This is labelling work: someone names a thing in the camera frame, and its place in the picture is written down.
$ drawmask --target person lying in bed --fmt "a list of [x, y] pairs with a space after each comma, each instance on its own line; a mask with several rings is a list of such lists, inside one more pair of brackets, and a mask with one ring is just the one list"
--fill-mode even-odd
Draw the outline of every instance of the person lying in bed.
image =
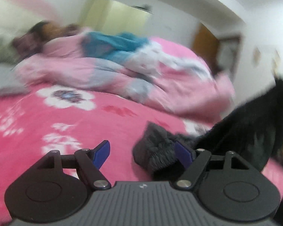
[[58, 37], [76, 35], [80, 31], [78, 25], [71, 24], [60, 27], [53, 21], [41, 21], [34, 25], [25, 35], [16, 37], [12, 46], [22, 59], [26, 59], [42, 51], [43, 45]]

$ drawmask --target bed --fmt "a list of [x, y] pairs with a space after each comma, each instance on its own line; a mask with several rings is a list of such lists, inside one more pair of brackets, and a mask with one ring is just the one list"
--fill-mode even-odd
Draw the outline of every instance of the bed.
[[[14, 8], [6, 0], [0, 2], [4, 7]], [[7, 33], [11, 40], [42, 20], [31, 12], [26, 15], [25, 25], [16, 16], [12, 19], [17, 20], [21, 29], [4, 24], [2, 34]], [[164, 44], [162, 39], [155, 40]], [[176, 57], [192, 53], [182, 46], [179, 50], [173, 44], [165, 45], [165, 50]], [[82, 148], [93, 149], [103, 140], [109, 140], [111, 152], [101, 172], [111, 184], [117, 180], [149, 180], [132, 158], [132, 148], [148, 122], [172, 133], [200, 135], [203, 129], [217, 121], [214, 116], [214, 121], [202, 118], [195, 122], [150, 107], [111, 93], [49, 83], [31, 86], [30, 93], [24, 96], [0, 98], [0, 225], [11, 220], [4, 203], [6, 188], [50, 150], [72, 154]], [[212, 108], [206, 110], [205, 117]], [[74, 170], [65, 170], [65, 173], [76, 176]]]

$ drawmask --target gray pillow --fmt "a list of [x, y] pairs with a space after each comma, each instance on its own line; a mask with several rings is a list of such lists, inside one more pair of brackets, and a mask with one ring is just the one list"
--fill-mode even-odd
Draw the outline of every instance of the gray pillow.
[[20, 62], [20, 56], [10, 43], [4, 41], [4, 37], [0, 36], [0, 63], [16, 65]]
[[0, 64], [0, 97], [27, 93], [29, 90], [17, 80], [13, 67]]

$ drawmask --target teal fabric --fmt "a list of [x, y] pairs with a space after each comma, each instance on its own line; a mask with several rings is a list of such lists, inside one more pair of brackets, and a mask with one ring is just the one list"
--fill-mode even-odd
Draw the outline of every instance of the teal fabric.
[[105, 35], [101, 32], [89, 32], [82, 42], [85, 57], [102, 58], [121, 64], [132, 53], [149, 43], [146, 37], [137, 37], [124, 32], [119, 35]]

